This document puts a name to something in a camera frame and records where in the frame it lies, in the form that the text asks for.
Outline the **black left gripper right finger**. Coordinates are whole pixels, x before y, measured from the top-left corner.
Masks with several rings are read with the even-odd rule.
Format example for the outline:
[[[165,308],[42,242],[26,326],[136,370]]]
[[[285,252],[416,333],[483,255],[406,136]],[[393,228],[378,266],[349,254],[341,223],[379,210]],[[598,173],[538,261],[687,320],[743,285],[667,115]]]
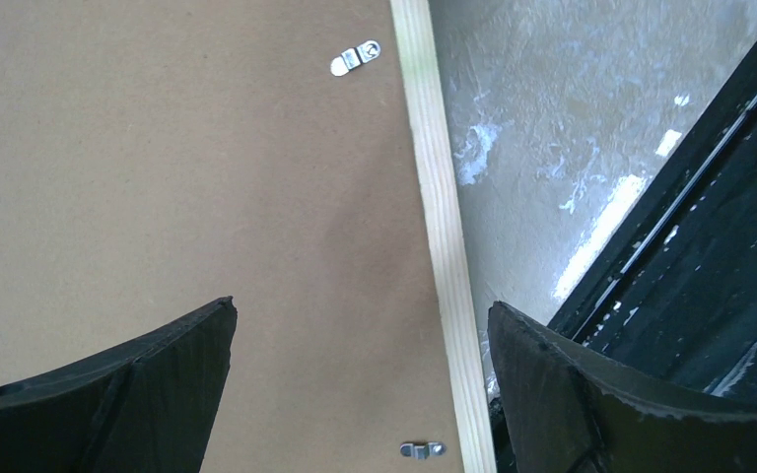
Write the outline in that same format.
[[[757,405],[651,377],[494,303],[492,363],[519,472],[757,472]]]

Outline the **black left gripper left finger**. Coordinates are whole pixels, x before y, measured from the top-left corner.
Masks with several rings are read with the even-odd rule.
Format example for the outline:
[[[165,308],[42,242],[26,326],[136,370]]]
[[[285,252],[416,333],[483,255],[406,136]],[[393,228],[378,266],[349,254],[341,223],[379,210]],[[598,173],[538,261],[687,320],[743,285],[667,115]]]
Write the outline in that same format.
[[[196,472],[238,321],[219,298],[130,341],[0,386],[0,472]]]

